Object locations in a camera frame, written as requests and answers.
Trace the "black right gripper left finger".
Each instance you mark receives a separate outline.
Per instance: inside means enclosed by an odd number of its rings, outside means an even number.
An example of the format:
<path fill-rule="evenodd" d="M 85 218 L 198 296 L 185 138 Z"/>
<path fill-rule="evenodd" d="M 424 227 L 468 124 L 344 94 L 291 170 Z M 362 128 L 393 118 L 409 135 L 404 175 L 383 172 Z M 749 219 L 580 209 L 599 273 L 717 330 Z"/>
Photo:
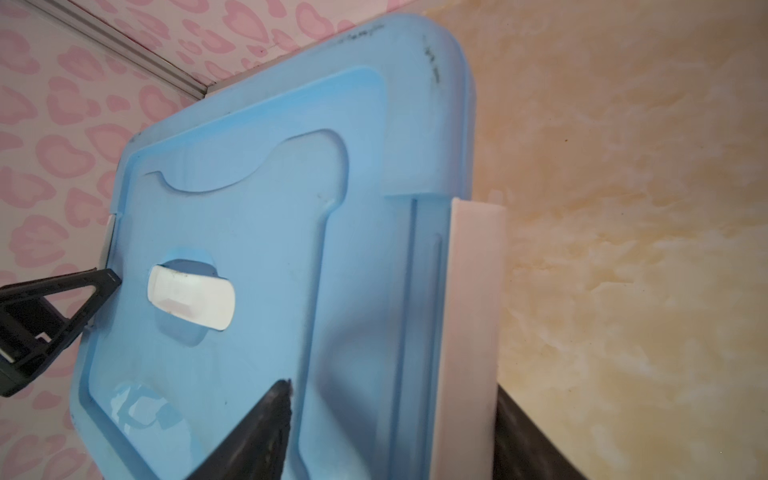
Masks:
<path fill-rule="evenodd" d="M 188 479 L 280 479 L 291 430 L 292 394 L 290 380 L 275 382 Z"/>

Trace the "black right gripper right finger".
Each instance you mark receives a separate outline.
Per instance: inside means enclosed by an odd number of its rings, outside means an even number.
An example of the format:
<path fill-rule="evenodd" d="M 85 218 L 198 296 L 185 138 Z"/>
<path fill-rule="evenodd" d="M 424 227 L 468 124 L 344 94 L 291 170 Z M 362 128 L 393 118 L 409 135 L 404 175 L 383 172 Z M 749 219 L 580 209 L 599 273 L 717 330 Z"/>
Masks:
<path fill-rule="evenodd" d="M 494 480 L 585 480 L 499 385 L 494 425 Z"/>

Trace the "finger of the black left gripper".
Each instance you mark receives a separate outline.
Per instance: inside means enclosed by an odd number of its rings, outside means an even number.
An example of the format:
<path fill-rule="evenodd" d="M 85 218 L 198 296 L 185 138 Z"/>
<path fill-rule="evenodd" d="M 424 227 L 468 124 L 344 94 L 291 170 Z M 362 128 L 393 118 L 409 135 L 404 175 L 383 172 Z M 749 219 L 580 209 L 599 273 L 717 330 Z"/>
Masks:
<path fill-rule="evenodd" d="M 122 284 L 111 269 L 91 269 L 1 288 L 1 395 L 10 398 L 39 377 L 83 332 Z M 71 317 L 50 296 L 91 287 Z"/>

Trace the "white plastic storage bin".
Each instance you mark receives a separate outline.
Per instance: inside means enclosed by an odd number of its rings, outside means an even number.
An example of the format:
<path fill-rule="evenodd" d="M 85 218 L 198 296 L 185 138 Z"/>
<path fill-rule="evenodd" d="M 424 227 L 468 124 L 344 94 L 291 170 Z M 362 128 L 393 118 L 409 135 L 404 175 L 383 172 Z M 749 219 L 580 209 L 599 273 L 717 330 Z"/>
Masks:
<path fill-rule="evenodd" d="M 505 210 L 453 199 L 429 476 L 492 476 Z"/>

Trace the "blue plastic bin lid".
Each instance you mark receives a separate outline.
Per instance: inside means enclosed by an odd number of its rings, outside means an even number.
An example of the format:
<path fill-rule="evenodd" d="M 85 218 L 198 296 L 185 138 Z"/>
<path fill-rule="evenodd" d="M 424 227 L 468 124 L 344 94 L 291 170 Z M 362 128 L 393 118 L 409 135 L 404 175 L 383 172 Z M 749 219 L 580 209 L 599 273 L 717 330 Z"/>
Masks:
<path fill-rule="evenodd" d="M 456 39 L 393 14 L 135 136 L 70 401 L 102 475 L 186 478 L 287 379 L 285 478 L 427 478 L 474 106 Z"/>

